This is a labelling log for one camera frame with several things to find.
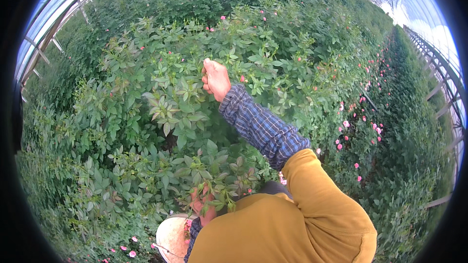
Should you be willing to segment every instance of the person's left hand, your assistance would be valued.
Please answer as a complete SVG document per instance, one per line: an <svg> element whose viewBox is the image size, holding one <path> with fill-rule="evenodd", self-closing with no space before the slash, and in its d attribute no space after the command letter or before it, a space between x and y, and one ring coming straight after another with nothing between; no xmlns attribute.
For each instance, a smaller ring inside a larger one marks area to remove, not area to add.
<svg viewBox="0 0 468 263"><path fill-rule="evenodd" d="M208 198L208 201L212 201L214 199L214 196L213 194L209 194L207 197L203 197L203 200L200 201L200 199L196 196L196 187L193 188L193 190L194 192L190 194L190 196L192 197L192 202L190 203L190 206L192 207L193 211L200 217L201 225L205 226L208 224L208 222L210 222L216 217L216 209L214 206L208 206L208 210L204 216L200 215L200 211L202 210L206 199ZM205 184L205 187L203 188L203 195L205 195L207 191L208 185Z"/></svg>

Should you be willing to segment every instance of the mustard yellow sweater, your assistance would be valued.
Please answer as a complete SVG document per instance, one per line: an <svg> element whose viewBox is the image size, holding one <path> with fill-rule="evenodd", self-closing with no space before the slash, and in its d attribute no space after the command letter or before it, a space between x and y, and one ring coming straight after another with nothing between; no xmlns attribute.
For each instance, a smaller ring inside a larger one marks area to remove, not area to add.
<svg viewBox="0 0 468 263"><path fill-rule="evenodd" d="M310 149L284 166L292 194L255 194L236 211L202 228L189 263L371 262L377 231L364 209L346 196Z"/></svg>

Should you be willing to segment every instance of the green foliage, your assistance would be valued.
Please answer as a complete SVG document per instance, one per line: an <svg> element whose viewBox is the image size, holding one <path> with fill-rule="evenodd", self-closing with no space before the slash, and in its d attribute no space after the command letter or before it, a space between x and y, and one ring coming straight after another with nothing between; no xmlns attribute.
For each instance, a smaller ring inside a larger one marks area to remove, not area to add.
<svg viewBox="0 0 468 263"><path fill-rule="evenodd" d="M447 159L420 63L382 10L365 0L93 0L85 8L91 24L72 17L58 33L65 55L50 46L56 64L28 81L29 150L18 155L29 202L63 257L120 262L135 250L135 262L148 262L159 223L190 211L192 187L207 183L210 205L233 209L234 197L278 180L202 90L206 57L233 83L244 76L255 102L321 149L325 170L370 214L378 262L417 250L420 206ZM364 64L389 39L395 76L380 80L382 91L363 85L373 81ZM365 86L379 112L359 102ZM385 125L382 142L372 120Z"/></svg>

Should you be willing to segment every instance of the yellow sleeve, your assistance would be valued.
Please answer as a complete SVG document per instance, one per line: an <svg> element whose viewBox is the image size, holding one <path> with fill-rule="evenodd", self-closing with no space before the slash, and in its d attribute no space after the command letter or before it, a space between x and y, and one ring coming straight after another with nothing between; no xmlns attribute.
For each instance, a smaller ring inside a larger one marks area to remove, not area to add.
<svg viewBox="0 0 468 263"><path fill-rule="evenodd" d="M304 215L311 240L326 243L325 248L341 243L354 245L357 253L353 262L372 261L377 231L371 219L356 201L333 183L312 150L303 149L293 155L282 173L294 203Z"/></svg>

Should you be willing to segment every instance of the hand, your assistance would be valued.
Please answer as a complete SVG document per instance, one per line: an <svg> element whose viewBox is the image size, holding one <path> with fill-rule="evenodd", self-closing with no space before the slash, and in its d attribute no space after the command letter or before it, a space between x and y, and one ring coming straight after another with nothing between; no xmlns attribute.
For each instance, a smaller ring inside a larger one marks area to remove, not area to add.
<svg viewBox="0 0 468 263"><path fill-rule="evenodd" d="M203 66L202 73L205 73L202 77L203 89L209 94L214 94L214 98L218 102L222 102L231 89L226 67L209 58L203 61Z"/></svg>
<svg viewBox="0 0 468 263"><path fill-rule="evenodd" d="M198 196L196 196L196 187L193 188L193 190L194 190L194 192L190 194L190 196L192 197L192 202L190 203L190 206L192 207L193 211L198 216L200 216L200 211L202 210L203 205L205 204L207 197L203 197L203 201L201 202L200 199L198 198ZM205 186L203 188L203 195L205 195L207 191L208 191L208 185L205 184ZM208 201L212 201L213 199L214 199L213 194L208 195ZM205 215L200 216L200 224L202 226L205 226L205 225L208 224L208 222L210 222L215 217L216 217L215 207L214 206L208 206L208 210L205 213Z"/></svg>

